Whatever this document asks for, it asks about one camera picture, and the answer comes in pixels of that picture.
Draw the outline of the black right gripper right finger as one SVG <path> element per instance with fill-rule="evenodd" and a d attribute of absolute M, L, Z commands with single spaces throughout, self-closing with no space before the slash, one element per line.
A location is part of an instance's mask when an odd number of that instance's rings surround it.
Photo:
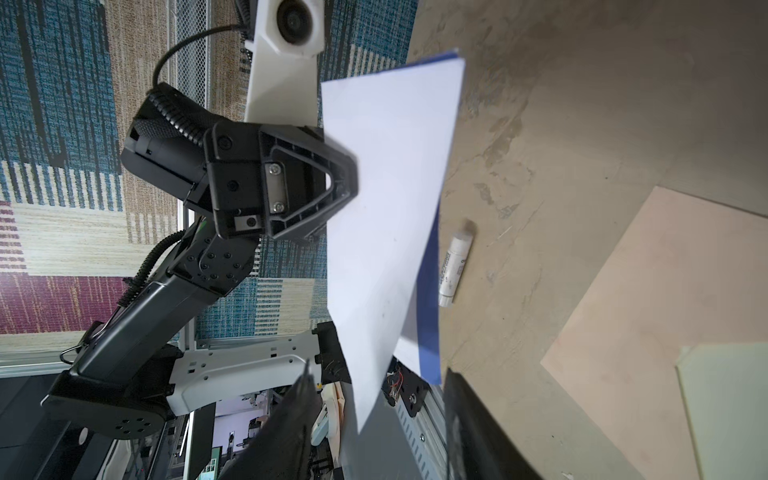
<path fill-rule="evenodd" d="M 461 374 L 446 371 L 443 397 L 448 478 L 541 479 Z"/>

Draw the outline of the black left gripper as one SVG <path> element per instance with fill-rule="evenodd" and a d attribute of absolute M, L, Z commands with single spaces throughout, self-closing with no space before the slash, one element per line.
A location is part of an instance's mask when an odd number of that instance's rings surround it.
<path fill-rule="evenodd" d="M 217 122 L 183 138 L 186 197 L 226 240 L 302 240 L 358 194 L 355 161 L 317 127 Z"/>

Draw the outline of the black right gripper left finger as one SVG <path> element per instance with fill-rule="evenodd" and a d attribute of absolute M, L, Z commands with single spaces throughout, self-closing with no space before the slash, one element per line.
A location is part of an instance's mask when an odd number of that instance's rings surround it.
<path fill-rule="evenodd" d="M 309 368 L 291 386 L 274 414 L 220 479 L 308 479 L 311 432 L 321 397 Z"/>

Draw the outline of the blue bordered white letter paper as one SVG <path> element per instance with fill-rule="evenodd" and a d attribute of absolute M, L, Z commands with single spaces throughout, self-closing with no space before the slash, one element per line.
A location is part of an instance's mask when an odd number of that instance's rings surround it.
<path fill-rule="evenodd" d="M 408 321 L 437 327 L 439 204 L 464 60 L 448 52 L 322 86 L 327 141 L 358 169 L 358 194 L 327 224 L 327 305 L 364 414 Z"/>

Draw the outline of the pink envelope with flap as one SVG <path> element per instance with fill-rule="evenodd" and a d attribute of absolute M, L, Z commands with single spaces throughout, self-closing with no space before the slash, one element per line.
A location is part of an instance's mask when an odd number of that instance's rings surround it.
<path fill-rule="evenodd" d="M 766 337 L 766 218 L 658 187 L 542 365 L 643 477 L 695 479 L 681 351 Z"/>

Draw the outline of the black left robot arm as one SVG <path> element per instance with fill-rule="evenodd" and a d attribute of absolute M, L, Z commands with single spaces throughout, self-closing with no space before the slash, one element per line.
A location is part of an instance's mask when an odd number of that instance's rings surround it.
<path fill-rule="evenodd" d="M 41 405 L 55 419 L 135 439 L 186 413 L 173 400 L 177 379 L 202 370 L 183 362 L 172 337 L 246 279 L 262 237 L 320 229 L 357 195 L 358 172 L 315 128 L 235 122 L 165 82 L 148 92 L 121 160 L 196 220 L 150 251 Z"/>

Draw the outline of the white glue stick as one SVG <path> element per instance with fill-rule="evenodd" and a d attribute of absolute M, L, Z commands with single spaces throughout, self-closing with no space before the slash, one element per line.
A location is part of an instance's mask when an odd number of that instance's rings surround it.
<path fill-rule="evenodd" d="M 440 271 L 438 304 L 450 307 L 463 274 L 466 260 L 473 242 L 473 234 L 461 230 L 454 234 Z"/>

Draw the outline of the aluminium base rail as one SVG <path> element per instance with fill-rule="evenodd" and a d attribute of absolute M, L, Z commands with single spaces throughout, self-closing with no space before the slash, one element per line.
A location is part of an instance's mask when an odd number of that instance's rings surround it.
<path fill-rule="evenodd" d="M 351 468 L 363 466 L 360 448 L 384 450 L 386 425 L 408 444 L 420 479 L 449 478 L 445 412 L 440 387 L 437 327 L 406 322 L 395 347 L 393 366 L 382 377 L 382 392 L 373 394 L 368 414 L 361 410 L 363 394 L 373 384 L 353 385 L 346 370 L 333 323 L 312 331 L 258 342 L 217 343 L 211 349 L 176 352 L 157 338 L 142 339 L 116 328 L 94 340 L 78 360 L 80 374 L 126 390 L 140 373 L 151 371 L 153 357 L 167 352 L 172 370 L 161 380 L 160 397 L 180 416 L 216 399 L 266 390 L 292 383 L 305 363 L 325 384 L 339 381 L 351 395 L 350 420 L 341 438 L 342 458 Z"/>

